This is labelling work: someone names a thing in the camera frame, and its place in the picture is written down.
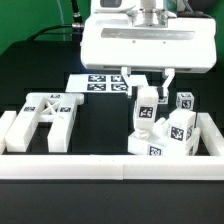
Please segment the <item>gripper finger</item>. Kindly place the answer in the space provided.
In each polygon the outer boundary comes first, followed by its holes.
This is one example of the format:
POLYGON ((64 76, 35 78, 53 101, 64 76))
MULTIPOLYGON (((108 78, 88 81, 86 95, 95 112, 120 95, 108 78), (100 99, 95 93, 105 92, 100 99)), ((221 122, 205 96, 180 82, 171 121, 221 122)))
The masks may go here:
POLYGON ((129 98, 132 98, 134 95, 134 92, 133 92, 133 84, 130 79, 131 68, 130 67, 122 67, 121 68, 121 76, 123 77, 125 83, 127 84, 127 96, 129 98))
POLYGON ((175 77, 175 69, 174 68, 165 68, 162 73, 162 78, 164 79, 164 83, 160 88, 160 96, 167 97, 168 96, 168 87, 171 84, 173 78, 175 77))

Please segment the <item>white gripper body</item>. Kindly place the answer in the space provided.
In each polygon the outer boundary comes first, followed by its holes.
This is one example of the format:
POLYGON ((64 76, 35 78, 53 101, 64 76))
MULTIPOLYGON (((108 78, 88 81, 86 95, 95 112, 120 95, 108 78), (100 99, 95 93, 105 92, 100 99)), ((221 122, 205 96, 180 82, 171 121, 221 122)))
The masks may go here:
POLYGON ((212 18, 170 18, 166 27, 134 24, 130 12, 91 10, 81 42, 81 62, 92 70, 205 73, 216 63, 212 18))

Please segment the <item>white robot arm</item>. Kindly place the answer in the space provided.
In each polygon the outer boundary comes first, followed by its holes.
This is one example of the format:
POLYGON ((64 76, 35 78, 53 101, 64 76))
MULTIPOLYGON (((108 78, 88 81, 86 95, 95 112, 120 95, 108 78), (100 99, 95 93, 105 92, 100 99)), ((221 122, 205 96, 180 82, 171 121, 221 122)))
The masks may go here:
POLYGON ((91 70, 157 71, 168 98, 175 74, 205 73, 216 63, 216 22, 178 13, 177 0, 91 0, 84 25, 81 62, 91 70))

